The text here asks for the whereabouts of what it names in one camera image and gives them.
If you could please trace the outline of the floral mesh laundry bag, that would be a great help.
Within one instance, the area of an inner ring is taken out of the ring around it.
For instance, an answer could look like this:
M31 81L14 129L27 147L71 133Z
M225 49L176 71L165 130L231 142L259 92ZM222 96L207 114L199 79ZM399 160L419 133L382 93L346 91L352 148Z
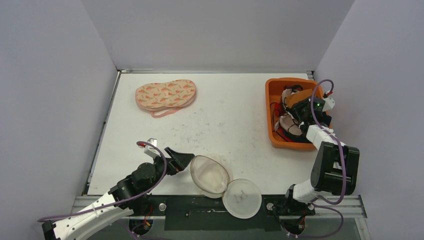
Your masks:
M148 83L135 90L135 103L153 118L162 118L191 105L197 96L197 86L189 79Z

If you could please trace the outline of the round white mesh laundry bag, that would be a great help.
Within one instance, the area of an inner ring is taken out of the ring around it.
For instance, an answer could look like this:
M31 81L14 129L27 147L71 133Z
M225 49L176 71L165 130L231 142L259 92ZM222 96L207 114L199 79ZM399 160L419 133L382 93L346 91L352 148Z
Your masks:
M262 206L260 189L248 179L234 178L221 155L196 155L189 170L201 194L210 199L221 199L225 210L233 217L250 219L259 212Z

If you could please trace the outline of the beige pink lace bra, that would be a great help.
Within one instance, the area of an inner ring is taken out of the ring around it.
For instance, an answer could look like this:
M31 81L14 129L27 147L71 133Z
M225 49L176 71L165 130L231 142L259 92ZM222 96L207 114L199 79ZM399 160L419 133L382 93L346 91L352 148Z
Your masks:
M280 116L278 123L283 130L291 135L301 136L303 134L299 127L300 122L297 119L292 118L289 114Z

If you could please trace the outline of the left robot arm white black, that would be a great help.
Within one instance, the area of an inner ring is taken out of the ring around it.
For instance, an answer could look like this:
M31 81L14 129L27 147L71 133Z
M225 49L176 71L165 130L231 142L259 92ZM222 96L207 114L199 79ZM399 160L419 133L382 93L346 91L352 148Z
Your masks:
M117 182L109 191L82 210L68 215L42 219L46 240L86 240L115 221L132 215L144 215L153 209L148 193L166 175L183 172L195 158L193 153L180 153L166 147L165 156L157 147L141 142L153 162L140 164L136 170Z

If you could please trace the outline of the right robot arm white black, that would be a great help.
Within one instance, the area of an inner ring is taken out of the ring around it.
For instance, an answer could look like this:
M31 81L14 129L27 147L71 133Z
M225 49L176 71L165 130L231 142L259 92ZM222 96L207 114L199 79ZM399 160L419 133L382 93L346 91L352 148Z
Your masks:
M282 207L290 215L296 214L303 204L318 199L331 205L339 204L356 187L360 151L340 141L330 128L331 116L327 111L335 106L332 97L309 96L297 103L283 103L292 123L287 130L297 127L297 137L303 137L316 149L317 154L310 177L303 183L293 184L287 190Z

